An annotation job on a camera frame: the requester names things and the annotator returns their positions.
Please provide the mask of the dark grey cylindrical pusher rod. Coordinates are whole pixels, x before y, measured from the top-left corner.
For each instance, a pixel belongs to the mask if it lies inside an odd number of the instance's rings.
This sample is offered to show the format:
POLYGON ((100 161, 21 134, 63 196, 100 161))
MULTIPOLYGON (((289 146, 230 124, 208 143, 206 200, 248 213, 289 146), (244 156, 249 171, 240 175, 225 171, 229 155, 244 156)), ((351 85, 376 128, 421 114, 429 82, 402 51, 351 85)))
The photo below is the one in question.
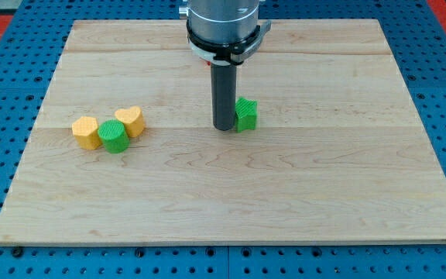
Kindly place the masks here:
POLYGON ((212 119, 214 127, 221 131, 235 124, 236 73, 234 65, 211 65, 212 119))

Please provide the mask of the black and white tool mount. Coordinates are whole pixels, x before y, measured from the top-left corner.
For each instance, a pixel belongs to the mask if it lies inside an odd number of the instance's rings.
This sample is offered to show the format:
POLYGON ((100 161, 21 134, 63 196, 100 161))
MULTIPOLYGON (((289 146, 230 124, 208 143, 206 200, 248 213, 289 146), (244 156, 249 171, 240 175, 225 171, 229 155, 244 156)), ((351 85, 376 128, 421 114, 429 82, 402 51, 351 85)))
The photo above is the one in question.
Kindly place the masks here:
POLYGON ((187 23, 187 40, 193 53, 202 60, 218 66, 238 66, 250 58, 261 46, 264 36, 271 30, 272 21, 267 20, 244 39, 236 43, 210 43, 201 39, 187 23))

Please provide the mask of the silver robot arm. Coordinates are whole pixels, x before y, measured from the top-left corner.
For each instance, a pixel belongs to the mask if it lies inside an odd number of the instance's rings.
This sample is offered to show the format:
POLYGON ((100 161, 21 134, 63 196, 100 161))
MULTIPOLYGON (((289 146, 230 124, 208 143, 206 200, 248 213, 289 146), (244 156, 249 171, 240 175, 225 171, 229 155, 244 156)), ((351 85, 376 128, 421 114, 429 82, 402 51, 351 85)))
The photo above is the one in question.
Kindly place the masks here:
POLYGON ((227 131, 235 124, 237 66, 260 48, 271 29, 258 24, 260 0, 183 0, 190 48, 211 66, 212 120, 227 131))

